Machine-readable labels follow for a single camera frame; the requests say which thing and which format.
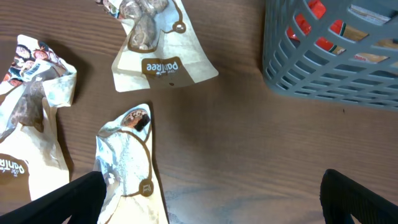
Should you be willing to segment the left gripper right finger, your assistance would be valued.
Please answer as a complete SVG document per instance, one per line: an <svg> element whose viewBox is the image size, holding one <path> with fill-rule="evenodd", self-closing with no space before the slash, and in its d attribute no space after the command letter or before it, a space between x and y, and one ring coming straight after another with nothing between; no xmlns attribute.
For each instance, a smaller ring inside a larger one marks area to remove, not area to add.
<svg viewBox="0 0 398 224"><path fill-rule="evenodd" d="M327 169L320 186L326 224L396 224L397 205L334 169Z"/></svg>

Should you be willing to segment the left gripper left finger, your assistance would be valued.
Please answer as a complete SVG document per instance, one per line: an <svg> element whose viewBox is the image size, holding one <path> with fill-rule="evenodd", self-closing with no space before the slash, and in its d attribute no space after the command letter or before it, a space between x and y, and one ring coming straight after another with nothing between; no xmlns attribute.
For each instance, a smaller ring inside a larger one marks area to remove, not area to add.
<svg viewBox="0 0 398 224"><path fill-rule="evenodd" d="M92 171L23 207L1 216L1 223L96 223L106 196L101 172Z"/></svg>

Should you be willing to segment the beige snack pouch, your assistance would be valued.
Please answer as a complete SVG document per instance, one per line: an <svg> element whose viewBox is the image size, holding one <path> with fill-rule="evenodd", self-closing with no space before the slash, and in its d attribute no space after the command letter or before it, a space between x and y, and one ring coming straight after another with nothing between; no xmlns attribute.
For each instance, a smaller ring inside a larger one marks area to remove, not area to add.
<svg viewBox="0 0 398 224"><path fill-rule="evenodd" d="M181 0L96 0L125 33L111 70L118 92L178 88L218 75Z"/></svg>
<svg viewBox="0 0 398 224"><path fill-rule="evenodd" d="M2 214L69 183L56 114L72 105L76 76L76 68L46 43L18 35L1 81Z"/></svg>
<svg viewBox="0 0 398 224"><path fill-rule="evenodd" d="M137 105L107 122L96 135L94 170L106 196L98 223L167 223L152 153L149 105Z"/></svg>

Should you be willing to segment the orange cracker package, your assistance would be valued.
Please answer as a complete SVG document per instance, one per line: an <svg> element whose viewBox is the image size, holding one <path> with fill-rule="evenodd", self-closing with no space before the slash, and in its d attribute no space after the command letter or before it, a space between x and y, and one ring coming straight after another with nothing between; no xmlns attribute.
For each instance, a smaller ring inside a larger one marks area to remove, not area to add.
<svg viewBox="0 0 398 224"><path fill-rule="evenodd" d="M308 7L311 9L313 14L319 19L323 17L324 13L326 13L326 7L323 5L321 0L310 0L307 2ZM397 15L397 11L393 9L386 9L378 5L373 6L365 6L363 3L359 1L355 1L352 5L350 5L350 11L359 16L360 18L372 22L374 24L383 25L391 20L393 17ZM297 25L300 27L300 30L305 34L309 34L312 30L311 25L307 22L305 17L302 14L295 16L295 21ZM345 37L352 41L360 41L368 36L367 33L348 25L342 20L336 20L331 26L330 29L332 32ZM324 37L318 38L316 41L316 45L326 50L327 52L333 53L335 55L339 55L345 51L344 48L334 44L333 42L327 40ZM387 47L396 49L397 48L397 39L384 39L380 40L376 43L378 47ZM374 62L378 63L385 60L387 57L384 55L374 55L369 53L357 53L354 58L356 60L361 60L365 62Z"/></svg>

